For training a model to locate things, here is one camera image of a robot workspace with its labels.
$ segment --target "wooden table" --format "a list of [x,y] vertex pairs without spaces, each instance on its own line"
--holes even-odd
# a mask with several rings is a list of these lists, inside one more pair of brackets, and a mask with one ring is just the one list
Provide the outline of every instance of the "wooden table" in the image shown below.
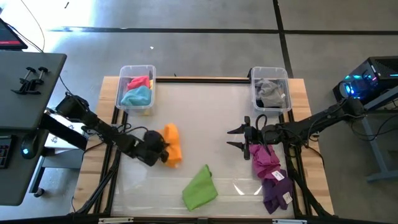
[[[96,114],[100,119],[107,123],[110,123],[112,120],[118,81],[119,77],[104,77],[101,92],[99,94],[99,102],[97,105]],[[295,120],[300,121],[304,118],[311,116],[311,110],[308,103],[307,91],[305,89],[304,80],[298,78],[289,79],[289,90],[290,97],[292,99],[293,114]],[[121,123],[122,111],[120,111],[119,113],[120,114],[118,116],[118,124]],[[88,147],[98,144],[99,142],[99,139],[91,139],[88,143]],[[319,151],[317,142],[310,142],[310,146]],[[105,149],[106,146],[102,145],[87,152],[84,156],[75,190],[75,199],[73,201],[73,205],[76,209],[79,209],[83,206],[83,204],[94,192],[95,188],[98,185],[98,182],[100,181]],[[112,154],[110,165],[112,164],[113,156],[114,155]],[[304,147],[302,148],[301,156],[308,188],[311,190],[315,198],[321,203],[323,208],[327,212],[333,214],[333,206],[331,204],[329,188],[326,181],[326,175],[321,158],[310,149],[306,149]],[[305,212],[302,192],[297,187],[297,185],[296,188],[299,207],[302,212]],[[109,183],[104,190],[100,211],[103,211],[105,208],[108,194]]]

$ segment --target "blue cloth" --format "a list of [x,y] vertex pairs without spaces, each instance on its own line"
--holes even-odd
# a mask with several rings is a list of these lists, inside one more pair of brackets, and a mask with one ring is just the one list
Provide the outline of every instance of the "blue cloth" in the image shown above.
[[123,106],[148,106],[152,98],[152,90],[146,86],[129,90],[121,100]]

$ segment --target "black desk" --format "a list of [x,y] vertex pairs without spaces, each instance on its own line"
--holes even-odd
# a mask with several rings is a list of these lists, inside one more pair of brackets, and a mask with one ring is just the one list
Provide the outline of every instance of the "black desk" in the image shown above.
[[[38,127],[52,91],[60,76],[65,54],[0,52],[0,135],[15,134],[18,138],[11,150],[7,169],[0,169],[0,205],[20,205],[43,150],[48,131],[41,130],[39,151],[33,159],[23,159],[19,150],[22,137]],[[39,67],[49,70],[43,76],[44,84],[38,87],[41,95],[17,95],[19,78],[27,73],[26,67],[36,69],[28,80],[39,77]]]

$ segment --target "concrete floor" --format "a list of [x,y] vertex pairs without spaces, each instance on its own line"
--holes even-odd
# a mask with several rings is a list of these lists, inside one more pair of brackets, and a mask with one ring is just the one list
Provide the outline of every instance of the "concrete floor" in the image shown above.
[[[272,0],[25,0],[44,29],[59,26],[276,29]],[[42,46],[40,31],[19,1],[1,4],[1,18]],[[279,0],[285,29],[398,30],[395,0]],[[313,112],[335,103],[331,89],[369,56],[398,55],[398,35],[287,35],[295,78],[304,78]],[[45,51],[68,55],[62,77],[95,109],[102,79],[123,65],[153,64],[158,75],[245,77],[250,67],[284,67],[277,34],[138,34],[45,32]],[[57,84],[49,106],[62,98]],[[339,123],[322,132],[320,148],[335,213],[397,223],[398,180],[368,184],[378,171],[367,142]],[[69,212],[77,173],[47,170],[20,207],[0,207],[0,219]]]

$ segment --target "purple cloth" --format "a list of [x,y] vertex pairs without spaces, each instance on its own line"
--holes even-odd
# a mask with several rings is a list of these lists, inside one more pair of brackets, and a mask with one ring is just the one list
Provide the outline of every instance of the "purple cloth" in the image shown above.
[[263,203],[270,214],[274,213],[279,206],[283,210],[287,209],[288,204],[284,199],[284,195],[287,192],[293,197],[293,182],[287,177],[285,170],[280,170],[280,173],[285,178],[278,181],[278,183],[275,183],[272,179],[264,179],[262,181]]
[[253,169],[260,179],[275,179],[271,174],[274,171],[280,171],[279,159],[272,146],[267,146],[270,155],[261,144],[250,145],[249,151],[253,155]]

